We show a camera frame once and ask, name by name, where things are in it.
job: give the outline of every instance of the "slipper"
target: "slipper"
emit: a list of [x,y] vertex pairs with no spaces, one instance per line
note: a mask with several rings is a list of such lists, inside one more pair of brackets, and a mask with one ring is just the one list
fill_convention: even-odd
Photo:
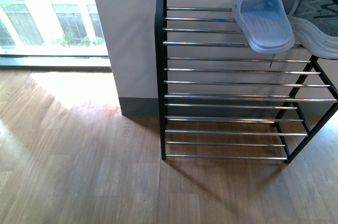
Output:
[[281,0],[232,0],[232,11],[254,51],[276,54],[295,44]]

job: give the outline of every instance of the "green plant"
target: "green plant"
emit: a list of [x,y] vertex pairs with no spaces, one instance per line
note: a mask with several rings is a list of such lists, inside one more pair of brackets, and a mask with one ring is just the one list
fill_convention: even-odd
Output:
[[91,40],[91,43],[96,45],[101,45],[104,43],[104,39],[100,36],[97,36],[95,39]]
[[62,37],[67,41],[68,45],[70,45],[71,43],[75,41],[73,32],[65,32]]
[[59,46],[66,46],[67,45],[67,41],[62,37],[62,38],[57,39],[57,44]]
[[65,32],[62,35],[62,38],[57,39],[57,44],[59,46],[69,46],[75,41],[74,34],[72,32]]
[[89,37],[87,35],[84,38],[81,39],[80,45],[89,47],[90,44],[91,44],[91,42],[90,42]]

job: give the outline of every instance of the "gray baseboard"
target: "gray baseboard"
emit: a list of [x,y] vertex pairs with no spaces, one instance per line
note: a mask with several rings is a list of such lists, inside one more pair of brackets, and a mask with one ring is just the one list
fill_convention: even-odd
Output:
[[157,116],[157,98],[119,97],[121,113],[124,116]]
[[[157,116],[158,115],[158,101],[157,98],[119,98],[121,112],[124,116]],[[199,101],[204,104],[244,104],[242,102],[222,102],[215,103],[214,101]],[[245,105],[268,105],[267,103],[245,103]],[[325,112],[330,108],[331,104],[327,103],[308,103],[301,104],[301,108],[305,116],[309,118],[321,118]],[[234,109],[234,108],[182,108],[171,107],[168,110],[169,115],[176,116],[214,116],[214,117],[257,117],[267,118],[275,117],[278,110],[262,110],[262,109]],[[294,111],[288,111],[286,117],[297,117]]]

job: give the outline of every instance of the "shoe sole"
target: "shoe sole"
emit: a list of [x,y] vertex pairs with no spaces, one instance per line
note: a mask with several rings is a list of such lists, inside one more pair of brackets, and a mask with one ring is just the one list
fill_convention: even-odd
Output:
[[302,18],[291,16],[289,21],[295,36],[308,52],[322,59],[338,59],[338,37],[323,33],[314,24]]

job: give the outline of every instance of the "window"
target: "window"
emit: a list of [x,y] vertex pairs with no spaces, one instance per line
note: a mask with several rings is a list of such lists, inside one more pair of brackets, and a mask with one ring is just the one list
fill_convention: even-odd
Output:
[[10,49],[15,46],[14,40],[2,21],[0,21],[0,46],[6,49]]
[[0,31],[2,54],[108,55],[95,0],[0,0]]

